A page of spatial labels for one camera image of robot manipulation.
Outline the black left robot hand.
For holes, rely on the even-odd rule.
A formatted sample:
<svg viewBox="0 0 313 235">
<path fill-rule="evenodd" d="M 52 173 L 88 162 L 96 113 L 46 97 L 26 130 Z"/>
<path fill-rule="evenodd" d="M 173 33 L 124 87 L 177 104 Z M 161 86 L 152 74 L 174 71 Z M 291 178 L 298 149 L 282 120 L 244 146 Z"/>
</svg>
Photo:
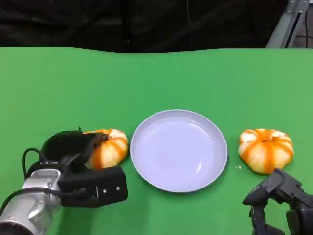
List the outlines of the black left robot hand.
<svg viewBox="0 0 313 235">
<path fill-rule="evenodd" d="M 82 131 L 62 131 L 46 140 L 40 150 L 39 160 L 55 163 L 62 170 L 82 172 L 97 148 L 109 139 L 108 134 L 87 133 Z"/>
</svg>

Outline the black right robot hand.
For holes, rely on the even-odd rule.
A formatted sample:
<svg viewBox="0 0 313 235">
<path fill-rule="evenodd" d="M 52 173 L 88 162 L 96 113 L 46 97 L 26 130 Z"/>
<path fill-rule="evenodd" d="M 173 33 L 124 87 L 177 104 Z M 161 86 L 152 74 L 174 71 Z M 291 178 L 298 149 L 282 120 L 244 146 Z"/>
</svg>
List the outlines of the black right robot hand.
<svg viewBox="0 0 313 235">
<path fill-rule="evenodd" d="M 286 219 L 291 235 L 313 233 L 313 196 L 302 189 L 302 183 L 276 168 L 243 200 L 250 206 L 254 235 L 283 235 L 284 232 L 266 223 L 264 208 L 269 199 L 279 204 L 287 203 Z"/>
</svg>

